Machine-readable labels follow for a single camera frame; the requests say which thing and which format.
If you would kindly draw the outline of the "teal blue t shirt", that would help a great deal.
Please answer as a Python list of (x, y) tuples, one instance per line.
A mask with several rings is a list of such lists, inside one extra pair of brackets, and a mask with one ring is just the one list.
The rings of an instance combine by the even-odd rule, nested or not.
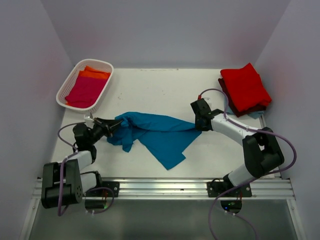
[(126, 112), (115, 119), (122, 122), (107, 142), (128, 153), (138, 140), (166, 170), (184, 161), (183, 152), (202, 134), (194, 123), (166, 115)]

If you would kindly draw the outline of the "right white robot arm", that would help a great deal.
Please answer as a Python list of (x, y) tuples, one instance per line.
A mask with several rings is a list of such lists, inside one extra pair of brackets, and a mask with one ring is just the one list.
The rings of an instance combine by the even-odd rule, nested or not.
[(244, 164), (225, 175), (223, 181), (213, 180), (210, 187), (214, 191), (224, 192), (259, 179), (284, 163), (283, 153), (270, 128), (250, 128), (232, 120), (222, 110), (212, 110), (203, 98), (192, 102), (190, 106), (198, 131), (223, 134), (242, 146)]

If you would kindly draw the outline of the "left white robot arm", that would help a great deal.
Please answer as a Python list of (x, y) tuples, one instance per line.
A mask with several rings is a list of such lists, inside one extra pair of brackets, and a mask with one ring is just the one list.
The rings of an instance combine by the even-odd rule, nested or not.
[(95, 147), (103, 137), (111, 137), (121, 126), (121, 120), (89, 117), (86, 122), (71, 123), (75, 142), (72, 154), (62, 162), (46, 163), (42, 169), (41, 203), (45, 209), (57, 208), (62, 216), (70, 205), (79, 204), (84, 196), (111, 197), (119, 194), (118, 182), (105, 182), (97, 170), (83, 172), (97, 158)]

